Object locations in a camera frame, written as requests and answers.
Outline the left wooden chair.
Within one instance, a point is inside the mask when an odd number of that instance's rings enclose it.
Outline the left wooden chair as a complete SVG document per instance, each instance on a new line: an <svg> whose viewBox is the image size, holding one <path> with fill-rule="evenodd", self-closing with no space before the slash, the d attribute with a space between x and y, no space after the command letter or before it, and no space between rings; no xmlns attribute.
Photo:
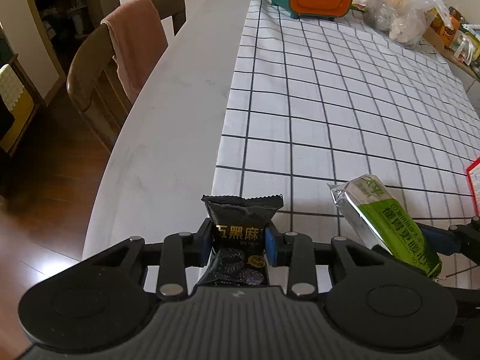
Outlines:
<svg viewBox="0 0 480 360"><path fill-rule="evenodd" d="M151 0L161 24L172 19L173 33L186 22L185 0ZM76 52L67 75L67 93L82 119L111 151L134 103L117 74L114 49L105 24L100 24Z"/></svg>

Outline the clear plastic bag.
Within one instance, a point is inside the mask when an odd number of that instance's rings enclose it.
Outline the clear plastic bag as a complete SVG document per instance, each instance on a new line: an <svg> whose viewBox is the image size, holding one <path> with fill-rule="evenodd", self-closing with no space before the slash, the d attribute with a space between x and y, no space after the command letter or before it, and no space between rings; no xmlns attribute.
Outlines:
<svg viewBox="0 0 480 360"><path fill-rule="evenodd" d="M413 47L437 16L449 29L453 28L442 0L367 0L364 20L392 41Z"/></svg>

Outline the white checkered tablecloth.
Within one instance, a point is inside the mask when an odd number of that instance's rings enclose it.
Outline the white checkered tablecloth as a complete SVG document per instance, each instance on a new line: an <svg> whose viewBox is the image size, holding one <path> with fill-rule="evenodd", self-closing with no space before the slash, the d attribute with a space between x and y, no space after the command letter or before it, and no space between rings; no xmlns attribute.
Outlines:
<svg viewBox="0 0 480 360"><path fill-rule="evenodd" d="M275 225L328 242L356 235L330 186L373 174L416 222L447 228L473 217L478 157L479 116L431 47L404 48L357 12L294 19L250 0L212 194L280 194Z"/></svg>

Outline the red cardboard box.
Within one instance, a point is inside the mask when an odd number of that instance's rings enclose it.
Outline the red cardboard box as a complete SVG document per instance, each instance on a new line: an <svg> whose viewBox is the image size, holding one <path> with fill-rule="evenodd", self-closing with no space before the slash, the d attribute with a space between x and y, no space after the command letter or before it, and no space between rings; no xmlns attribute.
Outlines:
<svg viewBox="0 0 480 360"><path fill-rule="evenodd" d="M477 158L466 168L469 189L473 198L475 215L479 216L480 210L480 158Z"/></svg>

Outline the pink cloth on chair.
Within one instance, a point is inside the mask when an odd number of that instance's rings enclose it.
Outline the pink cloth on chair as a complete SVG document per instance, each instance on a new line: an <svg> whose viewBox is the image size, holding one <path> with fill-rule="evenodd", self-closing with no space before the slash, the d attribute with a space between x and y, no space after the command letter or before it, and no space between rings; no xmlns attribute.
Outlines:
<svg viewBox="0 0 480 360"><path fill-rule="evenodd" d="M134 103L168 47L159 13L151 0L133 0L101 23L108 28L120 83Z"/></svg>

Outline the black sesame snack packet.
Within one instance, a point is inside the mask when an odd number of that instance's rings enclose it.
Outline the black sesame snack packet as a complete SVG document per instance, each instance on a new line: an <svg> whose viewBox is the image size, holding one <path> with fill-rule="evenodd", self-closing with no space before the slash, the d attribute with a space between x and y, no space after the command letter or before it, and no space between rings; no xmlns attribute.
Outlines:
<svg viewBox="0 0 480 360"><path fill-rule="evenodd" d="M264 257L266 229L275 213L283 208L283 197L203 196L202 201L213 225L213 240L208 267L198 285L269 285Z"/></svg>

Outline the green snack packet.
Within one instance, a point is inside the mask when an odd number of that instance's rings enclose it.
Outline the green snack packet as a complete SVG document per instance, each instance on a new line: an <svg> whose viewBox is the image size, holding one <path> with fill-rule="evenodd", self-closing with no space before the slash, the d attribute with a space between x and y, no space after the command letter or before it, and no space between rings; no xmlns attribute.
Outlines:
<svg viewBox="0 0 480 360"><path fill-rule="evenodd" d="M375 176L364 174L344 184L329 186L334 204L364 246L380 246L393 257L436 279L442 261L425 236Z"/></svg>

